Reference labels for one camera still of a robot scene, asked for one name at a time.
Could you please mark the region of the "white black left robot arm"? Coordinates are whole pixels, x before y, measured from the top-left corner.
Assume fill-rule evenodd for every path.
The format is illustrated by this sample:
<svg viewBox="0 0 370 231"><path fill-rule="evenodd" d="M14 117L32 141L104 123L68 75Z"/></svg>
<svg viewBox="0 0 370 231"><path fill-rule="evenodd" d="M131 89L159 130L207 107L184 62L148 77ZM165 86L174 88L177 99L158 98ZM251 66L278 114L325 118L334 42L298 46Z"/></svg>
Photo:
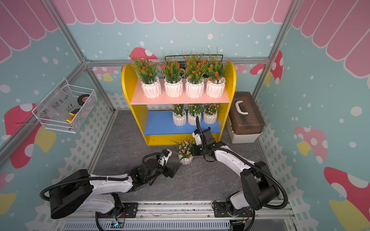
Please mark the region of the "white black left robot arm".
<svg viewBox="0 0 370 231"><path fill-rule="evenodd" d="M40 198L50 203L51 217L59 219L75 212L94 212L97 217L121 218L128 211L120 195L152 185L161 175L173 178L181 164L169 165L172 152L146 155L141 165L117 176L97 176L80 169L64 180L43 189Z"/></svg>

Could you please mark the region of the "orange flower pot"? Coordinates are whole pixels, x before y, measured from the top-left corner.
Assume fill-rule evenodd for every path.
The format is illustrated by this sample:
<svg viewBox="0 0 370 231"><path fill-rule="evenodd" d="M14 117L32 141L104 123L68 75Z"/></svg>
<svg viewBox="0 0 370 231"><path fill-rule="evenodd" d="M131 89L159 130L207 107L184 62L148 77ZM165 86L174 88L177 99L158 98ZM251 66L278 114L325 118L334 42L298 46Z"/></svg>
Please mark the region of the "orange flower pot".
<svg viewBox="0 0 370 231"><path fill-rule="evenodd" d="M174 56L166 56L164 63L160 64L160 73L164 76L164 88L167 96L180 97L183 94L182 78L184 70Z"/></svg>
<svg viewBox="0 0 370 231"><path fill-rule="evenodd" d="M227 64L223 63L218 56L218 53L211 54L209 51L206 94L211 98L220 98L225 91Z"/></svg>
<svg viewBox="0 0 370 231"><path fill-rule="evenodd" d="M204 75L208 69L208 59L203 55L193 54L186 56L184 78L186 81L186 95L197 99L204 94Z"/></svg>
<svg viewBox="0 0 370 231"><path fill-rule="evenodd" d="M149 99L155 99L161 95L162 89L157 76L159 73L158 64L150 60L150 56L141 47L134 48L129 55L133 61L132 67L141 81L144 96Z"/></svg>

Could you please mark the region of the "pink flower pot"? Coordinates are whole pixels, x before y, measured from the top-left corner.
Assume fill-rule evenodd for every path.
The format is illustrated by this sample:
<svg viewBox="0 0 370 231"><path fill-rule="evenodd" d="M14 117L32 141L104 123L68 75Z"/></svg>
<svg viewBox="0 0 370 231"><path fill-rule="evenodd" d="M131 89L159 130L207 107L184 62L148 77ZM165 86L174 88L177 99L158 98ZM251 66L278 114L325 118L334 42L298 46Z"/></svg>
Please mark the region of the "pink flower pot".
<svg viewBox="0 0 370 231"><path fill-rule="evenodd" d="M214 124L218 118L218 110L220 105L217 103L210 103L203 105L203 120L206 124Z"/></svg>
<svg viewBox="0 0 370 231"><path fill-rule="evenodd" d="M195 155L194 146L195 146L195 139L188 138L182 139L180 142L173 141L177 147L178 152L175 152L178 155L179 162L182 165L189 165L193 161L193 157Z"/></svg>
<svg viewBox="0 0 370 231"><path fill-rule="evenodd" d="M187 123L187 114L183 104L173 104L171 111L174 125L181 127Z"/></svg>
<svg viewBox="0 0 370 231"><path fill-rule="evenodd" d="M201 123L203 105L202 104L187 104L188 108L188 123L192 126L197 125L197 120Z"/></svg>

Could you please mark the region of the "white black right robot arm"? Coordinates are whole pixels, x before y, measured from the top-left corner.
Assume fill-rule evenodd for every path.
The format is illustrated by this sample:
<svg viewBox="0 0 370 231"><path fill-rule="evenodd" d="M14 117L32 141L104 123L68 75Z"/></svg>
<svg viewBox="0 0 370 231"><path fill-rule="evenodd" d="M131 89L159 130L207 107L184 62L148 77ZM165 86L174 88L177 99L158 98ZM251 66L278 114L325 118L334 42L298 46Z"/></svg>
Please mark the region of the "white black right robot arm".
<svg viewBox="0 0 370 231"><path fill-rule="evenodd" d="M231 216L245 208L254 211L263 207L279 210L287 206L288 195L283 186L272 177L265 162L247 160L225 143L217 142L210 128L201 129L198 118L196 126L197 129L192 133L196 142L196 147L193 148L195 155L203 156L207 162L223 163L240 176L242 191L232 194L225 202L226 210Z"/></svg>

